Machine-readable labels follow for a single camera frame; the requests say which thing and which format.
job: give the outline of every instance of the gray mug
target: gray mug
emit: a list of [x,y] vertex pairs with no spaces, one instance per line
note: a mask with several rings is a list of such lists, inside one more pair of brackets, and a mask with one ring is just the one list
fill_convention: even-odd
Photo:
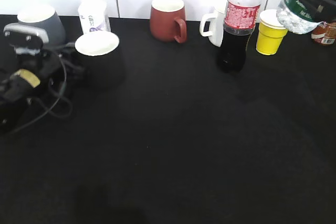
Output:
[[19,23],[42,28],[47,32],[48,46],[65,44],[66,34],[55,9],[50,5],[35,5],[23,9],[17,15]]

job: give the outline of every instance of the white cup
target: white cup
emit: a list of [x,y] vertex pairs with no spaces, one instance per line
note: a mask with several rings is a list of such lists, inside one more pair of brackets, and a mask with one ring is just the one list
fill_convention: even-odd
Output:
[[125,79],[125,65],[119,38],[108,31],[94,31],[75,42],[78,59],[87,68],[87,80],[93,88],[106,90]]
[[103,0],[83,0],[78,7],[83,33],[111,31],[107,3]]
[[[220,47],[223,40],[223,24],[225,18],[225,7],[215,6],[213,13],[205,14],[200,23],[200,33],[203,37],[209,37],[212,44]],[[210,19],[209,31],[204,31],[205,22]]]

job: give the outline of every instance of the water bottle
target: water bottle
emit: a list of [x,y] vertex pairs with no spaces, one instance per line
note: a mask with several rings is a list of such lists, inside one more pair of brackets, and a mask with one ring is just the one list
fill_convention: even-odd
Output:
[[242,70],[260,4],[261,0],[227,0],[223,41],[217,55],[217,64],[224,72]]
[[320,22],[314,22],[306,7],[299,0],[281,0],[277,9],[279,22],[295,34],[313,31]]

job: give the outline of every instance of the paper cup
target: paper cup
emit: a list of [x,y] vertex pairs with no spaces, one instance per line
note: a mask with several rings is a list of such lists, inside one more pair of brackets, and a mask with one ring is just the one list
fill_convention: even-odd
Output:
[[75,48],[93,88],[107,90],[124,80],[125,66],[117,35],[108,31],[87,33],[76,40]]
[[277,10],[261,12],[257,51],[263,55],[274,55],[287,32],[277,19]]
[[83,0],[78,8],[83,33],[111,31],[107,3],[103,0]]

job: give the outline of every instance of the cable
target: cable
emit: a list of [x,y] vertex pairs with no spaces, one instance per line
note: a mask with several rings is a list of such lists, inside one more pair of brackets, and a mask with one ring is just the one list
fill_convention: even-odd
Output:
[[63,114],[63,115],[56,114],[55,112],[53,112],[52,110],[50,110],[50,109],[43,103],[43,101],[42,101],[40,98],[38,98],[38,97],[33,97],[32,99],[35,100],[36,102],[38,102],[38,103],[40,104],[40,106],[41,106],[45,111],[47,111],[50,115],[52,115],[52,116],[55,117],[55,118],[65,119],[65,118],[68,118],[69,116],[71,116],[71,114],[72,114],[72,110],[73,110],[73,106],[72,106],[71,101],[70,101],[69,99],[65,98],[64,96],[60,95],[59,93],[57,93],[55,90],[53,90],[52,87],[51,87],[51,81],[49,81],[49,84],[48,84],[48,90],[49,90],[49,92],[50,92],[53,96],[59,98],[60,100],[66,102],[66,103],[68,104],[68,106],[69,106],[69,111],[68,111],[68,113]]
[[[61,65],[62,65],[62,68],[63,68],[63,73],[64,73],[64,82],[63,82],[63,84],[62,84],[62,87],[60,88],[60,91],[59,91],[59,93],[60,93],[60,96],[61,95],[63,95],[63,93],[64,93],[64,91],[65,91],[65,88],[66,88],[66,83],[67,83],[67,71],[66,71],[66,68],[65,68],[65,65],[64,65],[64,63],[62,62],[62,60],[61,60],[61,58],[57,55],[57,53],[55,52],[55,51],[52,51],[52,50],[50,50],[50,52],[53,54],[53,55],[55,55],[58,59],[59,59],[59,62],[61,63]],[[14,130],[12,130],[11,132],[10,132],[10,134],[13,134],[13,133],[16,133],[16,132],[18,132],[18,131],[21,131],[21,130],[23,130],[24,128],[26,128],[26,127],[28,127],[28,126],[30,126],[30,125],[32,125],[32,124],[34,124],[34,123],[36,123],[38,120],[40,120],[41,118],[43,118],[43,117],[45,117],[55,106],[56,106],[56,104],[59,102],[59,100],[60,100],[60,97],[58,97],[57,99],[56,99],[56,101],[44,112],[44,113],[42,113],[41,115],[39,115],[38,117],[36,117],[35,119],[33,119],[33,120],[31,120],[30,122],[28,122],[28,123],[26,123],[26,124],[24,124],[24,125],[22,125],[22,126],[20,126],[20,127],[18,127],[18,128],[16,128],[16,129],[14,129]]]
[[66,43],[64,45],[60,45],[60,46],[43,46],[43,49],[46,49],[48,51],[55,51],[55,50],[61,50],[61,49],[64,49],[64,48],[75,48],[75,42],[69,42],[69,43]]
[[84,72],[84,71],[85,71],[85,68],[84,68],[84,67],[76,66],[76,65],[74,65],[73,63],[71,63],[70,61],[68,61],[68,60],[66,60],[66,59],[63,59],[63,63],[64,63],[65,65],[67,65],[68,67],[73,68],[74,70],[77,70],[77,71],[80,71],[80,72]]

